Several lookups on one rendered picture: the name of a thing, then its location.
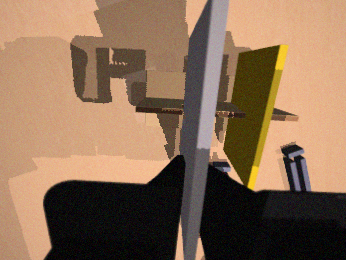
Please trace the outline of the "olive board with notch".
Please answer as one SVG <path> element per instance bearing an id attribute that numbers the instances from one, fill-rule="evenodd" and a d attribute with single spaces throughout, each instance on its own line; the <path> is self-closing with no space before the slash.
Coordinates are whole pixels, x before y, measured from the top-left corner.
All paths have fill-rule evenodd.
<path id="1" fill-rule="evenodd" d="M 246 118 L 228 118 L 223 151 L 244 186 L 253 190 L 288 45 L 239 53 L 231 103 Z"/>

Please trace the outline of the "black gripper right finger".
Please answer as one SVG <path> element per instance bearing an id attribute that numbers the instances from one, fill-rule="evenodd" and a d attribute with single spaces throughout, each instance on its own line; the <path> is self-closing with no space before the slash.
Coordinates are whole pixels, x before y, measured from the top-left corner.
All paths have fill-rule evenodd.
<path id="1" fill-rule="evenodd" d="M 280 227 L 346 228 L 346 193 L 254 192 L 208 165 L 200 237 L 206 260 L 264 260 Z"/>

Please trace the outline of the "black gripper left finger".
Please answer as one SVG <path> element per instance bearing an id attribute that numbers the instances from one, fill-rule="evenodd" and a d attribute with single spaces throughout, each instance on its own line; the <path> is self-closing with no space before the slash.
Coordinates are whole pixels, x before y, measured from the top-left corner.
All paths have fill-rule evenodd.
<path id="1" fill-rule="evenodd" d="M 175 260 L 185 177 L 177 155 L 146 184 L 68 180 L 43 199 L 51 247 L 60 237 L 153 242 Z"/>

